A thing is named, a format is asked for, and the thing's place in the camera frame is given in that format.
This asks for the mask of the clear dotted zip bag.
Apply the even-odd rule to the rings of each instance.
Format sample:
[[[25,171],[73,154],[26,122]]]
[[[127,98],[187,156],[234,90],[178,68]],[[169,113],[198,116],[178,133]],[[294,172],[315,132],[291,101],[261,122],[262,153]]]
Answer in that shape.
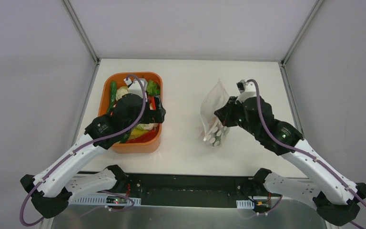
[[[211,91],[205,96],[200,106],[200,119],[203,125],[203,131],[201,133],[202,141],[211,147],[208,140],[208,134],[210,133],[212,127],[216,125],[222,125],[222,122],[214,115],[214,112],[226,105],[228,102],[229,95],[223,86],[222,82],[219,80],[216,85],[211,89]]]

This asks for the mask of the long green cucumber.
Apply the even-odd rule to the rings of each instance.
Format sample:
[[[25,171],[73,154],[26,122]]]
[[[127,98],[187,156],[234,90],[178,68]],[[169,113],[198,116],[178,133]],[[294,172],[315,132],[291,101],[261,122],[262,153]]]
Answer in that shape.
[[[211,147],[219,147],[221,143],[225,140],[228,133],[228,127],[216,125],[215,127],[212,127],[210,133],[208,134],[207,143],[209,143]]]

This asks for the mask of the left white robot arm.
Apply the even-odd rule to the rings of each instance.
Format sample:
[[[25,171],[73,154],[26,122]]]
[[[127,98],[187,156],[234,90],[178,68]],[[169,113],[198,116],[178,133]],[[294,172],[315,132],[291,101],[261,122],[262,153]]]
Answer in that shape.
[[[37,175],[21,178],[20,183],[35,209],[49,219],[88,193],[123,192],[127,176],[118,165],[107,166],[82,179],[74,176],[94,158],[121,142],[138,124],[161,124],[165,114],[159,95],[151,100],[132,93],[124,95],[109,112],[94,118],[80,139],[55,163]]]

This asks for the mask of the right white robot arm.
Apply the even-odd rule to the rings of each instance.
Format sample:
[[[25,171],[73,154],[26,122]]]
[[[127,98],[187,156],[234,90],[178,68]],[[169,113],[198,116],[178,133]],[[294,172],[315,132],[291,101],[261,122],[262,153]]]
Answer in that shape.
[[[271,105],[264,99],[240,100],[232,96],[215,115],[224,126],[238,126],[250,133],[265,149],[296,166],[311,180],[311,184],[303,184],[261,168],[251,183],[255,194],[262,196],[270,192],[288,196],[308,205],[336,226],[353,223],[366,198],[366,184],[355,183],[337,172],[298,130],[276,119]]]

